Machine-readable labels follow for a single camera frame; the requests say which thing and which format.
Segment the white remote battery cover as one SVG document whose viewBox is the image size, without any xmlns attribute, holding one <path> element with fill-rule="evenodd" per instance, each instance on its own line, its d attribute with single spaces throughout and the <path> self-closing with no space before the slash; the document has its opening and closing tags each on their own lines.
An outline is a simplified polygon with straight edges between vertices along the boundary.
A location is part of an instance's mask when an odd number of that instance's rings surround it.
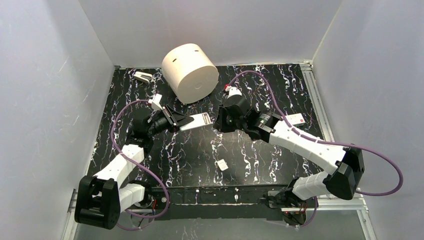
<svg viewBox="0 0 424 240">
<path fill-rule="evenodd" d="M 224 159 L 220 159 L 218 161 L 215 162 L 215 164 L 217 165 L 217 167 L 221 170 L 221 171 L 225 171 L 227 170 L 228 164 L 226 163 L 226 161 Z"/>
</svg>

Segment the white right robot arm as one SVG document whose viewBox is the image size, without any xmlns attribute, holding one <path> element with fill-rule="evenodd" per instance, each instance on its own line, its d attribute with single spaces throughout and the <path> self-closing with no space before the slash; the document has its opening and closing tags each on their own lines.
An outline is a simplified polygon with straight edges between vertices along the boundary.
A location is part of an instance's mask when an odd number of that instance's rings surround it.
<svg viewBox="0 0 424 240">
<path fill-rule="evenodd" d="M 301 203 L 327 194 L 351 200 L 365 171 L 360 149 L 320 143 L 312 135 L 289 127 L 282 116 L 255 110 L 241 95 L 233 95 L 219 106 L 213 126 L 222 133 L 243 131 L 253 141 L 286 148 L 322 168 L 322 172 L 296 178 L 285 190 L 268 196 L 277 204 Z"/>
</svg>

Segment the white remote control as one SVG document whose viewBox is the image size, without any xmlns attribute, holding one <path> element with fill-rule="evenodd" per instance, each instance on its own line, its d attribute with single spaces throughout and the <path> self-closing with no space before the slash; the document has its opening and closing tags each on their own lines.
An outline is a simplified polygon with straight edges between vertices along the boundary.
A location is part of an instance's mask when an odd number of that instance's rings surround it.
<svg viewBox="0 0 424 240">
<path fill-rule="evenodd" d="M 208 126 L 213 123 L 210 115 L 207 112 L 190 115 L 190 117 L 193 118 L 193 121 L 181 126 L 179 128 L 180 131 L 188 131 L 188 130 Z"/>
</svg>

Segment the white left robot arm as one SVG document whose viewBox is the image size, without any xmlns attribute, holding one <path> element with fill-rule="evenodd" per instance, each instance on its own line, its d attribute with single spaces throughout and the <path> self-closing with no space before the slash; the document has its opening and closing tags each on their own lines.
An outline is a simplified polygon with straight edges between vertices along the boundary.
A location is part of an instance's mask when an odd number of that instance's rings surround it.
<svg viewBox="0 0 424 240">
<path fill-rule="evenodd" d="M 110 230 L 129 207 L 154 202 L 148 183 L 133 180 L 123 186 L 126 177 L 152 149 L 155 135 L 163 131 L 175 133 L 197 128 L 203 124 L 201 117 L 198 114 L 184 115 L 164 106 L 152 116 L 134 119 L 122 152 L 105 168 L 80 180 L 74 220 Z"/>
</svg>

